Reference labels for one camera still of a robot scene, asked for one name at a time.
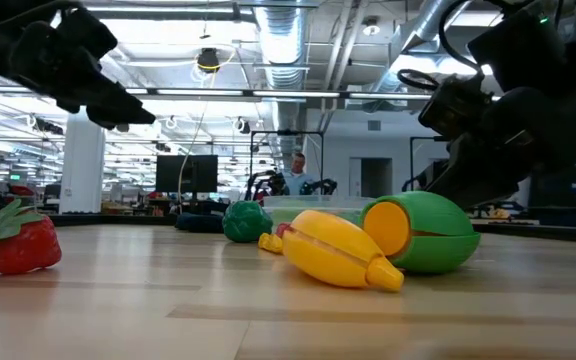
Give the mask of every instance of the silver duct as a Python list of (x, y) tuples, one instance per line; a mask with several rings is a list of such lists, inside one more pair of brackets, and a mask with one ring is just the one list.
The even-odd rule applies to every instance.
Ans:
[[(256, 8), (259, 24), (259, 45), (267, 64), (299, 64), (304, 55), (306, 12), (299, 8)], [(266, 79), (271, 89), (302, 89), (304, 72), (290, 68), (267, 68)], [(273, 123), (276, 130), (303, 130), (305, 109), (297, 102), (277, 101), (273, 105)], [(284, 166), (295, 150), (295, 139), (279, 137), (278, 145)]]
[[(448, 6), (454, 2), (455, 0), (425, 0), (419, 9), (419, 16), (413, 20), (414, 25), (412, 27), (407, 27), (407, 24), (397, 27), (390, 48), (393, 55), (392, 63), (370, 91), (393, 92), (399, 87), (400, 82), (397, 79), (397, 71), (399, 69), (393, 68), (393, 64), (402, 52), (412, 51), (412, 48), (428, 42), (436, 43), (437, 50), (439, 49), (437, 35), (439, 32), (439, 19)], [(470, 3), (468, 1), (457, 8), (448, 19), (446, 26), (450, 26)]]
[(255, 15), (250, 9), (214, 6), (174, 6), (110, 3), (89, 5), (87, 9), (99, 19), (109, 20), (178, 20), (178, 21), (234, 21), (256, 23)]

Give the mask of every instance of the wooden table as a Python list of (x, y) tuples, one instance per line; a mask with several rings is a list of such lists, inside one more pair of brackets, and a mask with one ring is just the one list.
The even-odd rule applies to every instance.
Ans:
[(0, 277), (0, 360), (576, 360), (576, 243), (486, 235), (400, 294), (169, 227), (59, 229), (52, 270)]

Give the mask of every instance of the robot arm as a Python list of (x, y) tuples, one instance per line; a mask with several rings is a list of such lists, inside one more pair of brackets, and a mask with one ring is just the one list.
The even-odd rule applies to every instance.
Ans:
[[(61, 23), (50, 26), (59, 12)], [(151, 124), (155, 116), (118, 83), (101, 74), (99, 60), (117, 46), (108, 28), (77, 1), (0, 0), (0, 76), (57, 100), (113, 129)]]
[[(576, 164), (576, 40), (564, 43), (540, 2), (504, 12), (504, 21), (468, 44), (476, 63), (454, 56), (477, 70), (474, 77), (438, 84), (413, 71), (399, 74), (413, 86), (406, 75), (422, 77), (434, 90), (419, 121), (450, 139), (448, 165), (424, 190), (462, 208), (507, 198), (533, 172)], [(480, 90), (484, 64), (505, 92), (498, 101)]]

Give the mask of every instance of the white column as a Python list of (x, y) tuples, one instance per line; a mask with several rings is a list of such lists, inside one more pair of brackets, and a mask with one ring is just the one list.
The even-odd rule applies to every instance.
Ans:
[(86, 110), (68, 117), (59, 213), (101, 211), (106, 130)]

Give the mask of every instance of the toy fruit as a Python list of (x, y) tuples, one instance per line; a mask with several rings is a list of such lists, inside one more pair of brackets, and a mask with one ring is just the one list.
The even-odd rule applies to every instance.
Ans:
[(404, 280), (363, 230), (314, 210), (299, 214), (284, 232), (283, 254), (308, 275), (336, 286), (398, 291)]
[(0, 273), (21, 274), (61, 260), (50, 218), (19, 208), (15, 200), (0, 210)]
[(257, 243), (260, 249), (281, 255), (283, 252), (283, 241), (275, 234), (261, 234)]
[(381, 197), (366, 206), (361, 222), (393, 265), (418, 273), (455, 270), (481, 237), (457, 205), (424, 191)]
[(255, 242), (272, 232), (272, 219), (255, 201), (238, 201), (228, 207), (222, 221), (224, 234), (234, 242)]
[(275, 234), (277, 234), (277, 236), (282, 237), (284, 236), (284, 231), (286, 231), (286, 229), (288, 229), (290, 227), (290, 223), (281, 223), (277, 226), (277, 230), (275, 231)]

